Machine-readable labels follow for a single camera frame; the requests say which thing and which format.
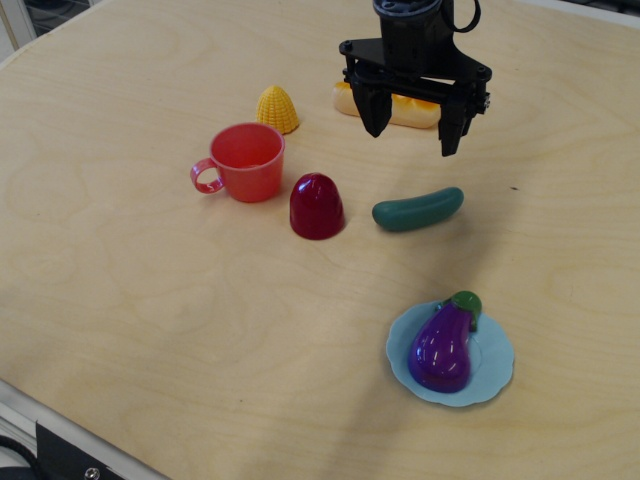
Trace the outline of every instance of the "black cable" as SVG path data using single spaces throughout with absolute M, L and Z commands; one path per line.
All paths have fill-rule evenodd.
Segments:
M 13 438 L 0 435 L 0 447 L 13 450 L 22 458 L 24 458 L 31 467 L 31 470 L 33 471 L 33 474 L 36 476 L 37 480 L 47 480 L 47 477 L 42 471 L 42 467 L 40 467 L 40 462 L 38 462 L 36 456 L 31 453 L 31 450 L 22 445 L 20 442 L 14 440 Z

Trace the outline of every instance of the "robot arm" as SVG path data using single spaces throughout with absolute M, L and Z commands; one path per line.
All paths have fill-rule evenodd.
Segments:
M 351 84 L 358 112 L 371 135 L 379 136 L 389 123 L 391 94 L 396 93 L 439 104 L 442 155 L 456 153 L 473 117 L 489 107 L 486 84 L 491 69 L 464 55 L 453 43 L 454 32 L 468 32 L 478 24 L 479 0 L 474 2 L 473 20 L 459 29 L 453 24 L 453 0 L 373 0 L 382 38 L 340 44 L 340 53 L 347 60 L 345 81 Z

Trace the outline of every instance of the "cup handle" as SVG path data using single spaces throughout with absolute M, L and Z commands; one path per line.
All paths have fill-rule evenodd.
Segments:
M 211 183 L 200 183 L 198 177 L 202 172 L 210 168 L 216 168 L 216 164 L 210 158 L 204 158 L 191 167 L 191 181 L 196 190 L 202 193 L 216 193 L 222 187 L 224 187 L 220 177 L 216 178 Z

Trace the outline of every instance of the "toy food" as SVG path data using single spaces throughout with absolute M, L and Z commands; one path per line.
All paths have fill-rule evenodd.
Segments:
M 256 120 L 271 125 L 283 135 L 293 132 L 300 125 L 291 98 L 277 85 L 270 86 L 260 95 Z
M 289 199 L 291 228 L 309 240 L 324 240 L 344 228 L 344 208 L 338 187 L 326 175 L 307 173 L 293 187 Z
M 404 232 L 449 218 L 462 206 L 464 193 L 449 187 L 420 197 L 387 200 L 374 205 L 373 219 L 385 230 Z
M 339 112 L 359 116 L 351 85 L 338 82 L 333 87 L 333 106 Z M 440 120 L 440 105 L 402 95 L 391 95 L 391 123 L 405 127 L 429 128 Z
M 482 302 L 462 291 L 442 303 L 416 335 L 409 350 L 409 372 L 420 385 L 436 392 L 454 393 L 469 381 L 469 332 L 478 329 Z

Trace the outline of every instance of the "dark red plastic piece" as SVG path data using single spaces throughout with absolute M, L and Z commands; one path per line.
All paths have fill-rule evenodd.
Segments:
M 336 184 L 321 173 L 303 175 L 290 199 L 291 228 L 301 237 L 324 240 L 344 228 L 344 208 Z

